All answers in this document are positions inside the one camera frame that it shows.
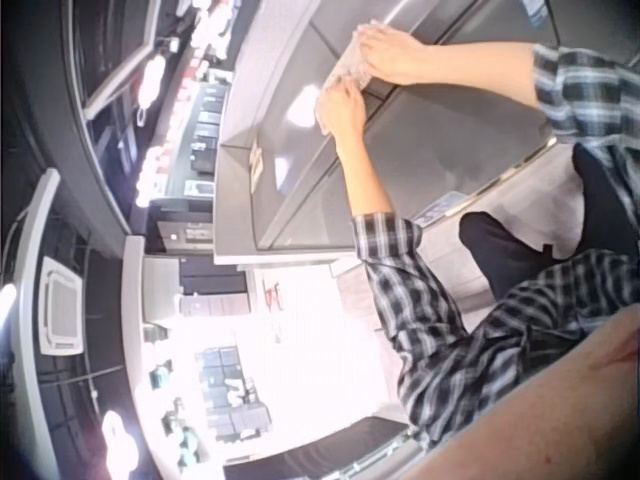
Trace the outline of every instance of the plaid shirt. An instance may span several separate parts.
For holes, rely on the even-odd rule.
[[[535,47],[541,108],[560,141],[605,165],[639,224],[640,78],[585,50]],[[620,308],[640,303],[636,260],[591,250],[516,286],[469,333],[416,249],[422,231],[392,214],[354,219],[386,336],[403,359],[399,396],[433,448],[555,362]]]

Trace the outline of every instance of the hand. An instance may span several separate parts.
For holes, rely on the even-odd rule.
[[[428,47],[387,25],[361,25],[356,35],[371,75],[398,85],[423,83]]]
[[[320,103],[320,117],[336,144],[362,140],[366,113],[354,80],[340,78],[328,89]]]

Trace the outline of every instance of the dark pants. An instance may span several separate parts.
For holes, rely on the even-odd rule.
[[[585,204],[582,237],[574,256],[595,248],[636,258],[640,237],[601,165],[584,147],[576,145],[573,166],[584,183]],[[519,283],[561,263],[553,258],[551,245],[539,252],[485,212],[462,216],[460,241],[489,280],[496,300],[504,298]]]

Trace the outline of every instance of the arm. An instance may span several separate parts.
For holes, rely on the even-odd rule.
[[[355,85],[330,89],[321,115],[344,169],[358,257],[385,334],[404,361],[400,399],[411,422],[424,426],[454,403],[446,388],[437,388],[440,367],[469,335],[454,300],[417,253],[422,230],[393,213],[364,146],[364,104]]]
[[[640,149],[640,75],[582,49],[494,42],[423,45],[387,26],[359,29],[370,73],[401,85],[491,91],[541,109],[560,141]]]

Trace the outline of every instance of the air vent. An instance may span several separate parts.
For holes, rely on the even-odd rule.
[[[56,356],[82,353],[82,328],[82,279],[44,257],[38,298],[40,352]]]

